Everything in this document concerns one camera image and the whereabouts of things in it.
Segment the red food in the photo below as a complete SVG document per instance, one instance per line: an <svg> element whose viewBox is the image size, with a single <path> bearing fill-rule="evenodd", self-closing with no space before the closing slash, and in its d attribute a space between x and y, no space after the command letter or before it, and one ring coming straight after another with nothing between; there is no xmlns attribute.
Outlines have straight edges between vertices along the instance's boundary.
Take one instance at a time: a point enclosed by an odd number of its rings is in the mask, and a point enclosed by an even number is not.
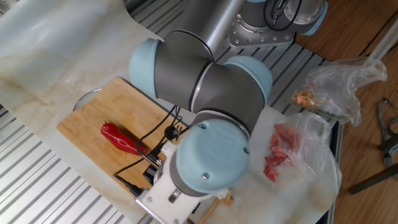
<svg viewBox="0 0 398 224"><path fill-rule="evenodd" d="M275 182L276 177L278 176L278 173L275 171L275 169L268 164L266 165L266 168L264 169L264 174L272 181Z"/></svg>
<svg viewBox="0 0 398 224"><path fill-rule="evenodd" d="M270 147L269 151L273 154L273 155L280 155L283 154L282 149L280 148L280 146L274 146L274 147Z"/></svg>
<svg viewBox="0 0 398 224"><path fill-rule="evenodd" d="M294 147L295 132L284 124L275 124L276 134L289 149Z"/></svg>
<svg viewBox="0 0 398 224"><path fill-rule="evenodd" d="M101 134L117 149L137 156L141 155L139 152L137 152L136 143L120 132L116 125L112 123L105 123L102 125ZM139 149L143 154L146 154L147 150L145 147L139 146Z"/></svg>
<svg viewBox="0 0 398 224"><path fill-rule="evenodd" d="M299 141L299 135L294 131L294 129L284 125L284 124L276 124L275 125L275 133L271 138L271 147L269 151L273 156L266 157L267 165L264 168L264 174L272 181L275 182L278 173L275 168L285 162L289 166L293 166L292 160L288 155L283 153L282 147L285 150L293 150L295 141Z"/></svg>
<svg viewBox="0 0 398 224"><path fill-rule="evenodd" d="M278 146L278 145L279 145L278 136L276 134L273 134L272 139L271 139L271 147Z"/></svg>
<svg viewBox="0 0 398 224"><path fill-rule="evenodd" d="M286 154L281 154L273 157L266 157L267 165L270 165L271 167L277 167L281 165L288 156Z"/></svg>

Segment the wooden floor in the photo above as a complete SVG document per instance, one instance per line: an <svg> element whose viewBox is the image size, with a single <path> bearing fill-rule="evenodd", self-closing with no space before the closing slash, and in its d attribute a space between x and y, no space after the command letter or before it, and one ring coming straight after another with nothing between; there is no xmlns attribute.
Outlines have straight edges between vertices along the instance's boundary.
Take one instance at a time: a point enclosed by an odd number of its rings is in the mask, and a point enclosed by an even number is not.
<svg viewBox="0 0 398 224"><path fill-rule="evenodd" d="M398 19L396 0L328 3L328 14L318 32L312 37L298 35L297 43L330 61L370 54ZM398 179L390 178L356 195L348 193L354 184L386 168L384 153L377 148L382 143L377 106L383 97L398 105L398 48L387 54L383 62L387 81L372 83L356 92L363 123L358 127L346 124L344 128L340 163L343 181L336 199L335 224L398 223ZM398 111L389 108L386 121L395 117ZM398 153L393 159L398 162Z"/></svg>
<svg viewBox="0 0 398 224"><path fill-rule="evenodd" d="M346 124L344 128L340 162L343 181L336 201L335 224L398 223L398 179L390 178L356 195L347 192L352 185L386 168L384 153L377 149L382 137L376 112L383 97L398 105L398 49L386 55L383 62L387 81L372 83L356 92L363 123L358 127ZM398 111L386 108L387 122L398 117Z"/></svg>
<svg viewBox="0 0 398 224"><path fill-rule="evenodd" d="M359 56L398 11L397 0L329 0L317 33L297 43L329 61Z"/></svg>

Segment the plastic bag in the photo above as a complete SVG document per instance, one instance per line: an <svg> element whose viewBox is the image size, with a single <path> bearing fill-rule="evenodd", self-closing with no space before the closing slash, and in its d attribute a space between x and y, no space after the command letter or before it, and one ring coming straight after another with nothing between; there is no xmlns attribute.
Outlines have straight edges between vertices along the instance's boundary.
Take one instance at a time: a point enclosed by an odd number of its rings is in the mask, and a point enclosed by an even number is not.
<svg viewBox="0 0 398 224"><path fill-rule="evenodd" d="M361 123L361 106L355 97L357 88L386 81L386 67L380 60L354 58L314 68L305 80L305 88L296 91L294 103L339 119Z"/></svg>
<svg viewBox="0 0 398 224"><path fill-rule="evenodd" d="M304 180L312 181L327 169L338 169L329 148L330 132L331 124L313 113L295 114L275 124L265 175L275 182L277 168L285 164L298 169Z"/></svg>

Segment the screw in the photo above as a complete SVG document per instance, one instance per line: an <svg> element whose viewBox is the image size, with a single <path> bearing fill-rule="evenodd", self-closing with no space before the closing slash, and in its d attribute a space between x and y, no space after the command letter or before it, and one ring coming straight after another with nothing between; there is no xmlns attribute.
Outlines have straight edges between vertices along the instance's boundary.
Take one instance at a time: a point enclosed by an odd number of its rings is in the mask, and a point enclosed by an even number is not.
<svg viewBox="0 0 398 224"><path fill-rule="evenodd" d="M204 173L202 176L205 180L208 180L210 178L210 175L208 173Z"/></svg>

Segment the metal grid surface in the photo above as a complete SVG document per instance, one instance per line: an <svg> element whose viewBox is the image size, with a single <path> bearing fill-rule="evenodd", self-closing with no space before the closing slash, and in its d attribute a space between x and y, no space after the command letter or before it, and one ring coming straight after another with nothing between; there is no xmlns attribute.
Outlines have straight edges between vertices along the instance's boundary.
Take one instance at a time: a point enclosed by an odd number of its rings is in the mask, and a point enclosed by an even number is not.
<svg viewBox="0 0 398 224"><path fill-rule="evenodd" d="M152 32L165 37L187 2L148 0L131 16ZM220 45L215 58L222 64L234 55L251 55L270 68L274 82L268 104L285 115L303 111L289 104L290 97L304 83L311 68L328 63L298 44L234 50L228 39ZM0 223L127 224L130 221L18 119L1 108Z"/></svg>

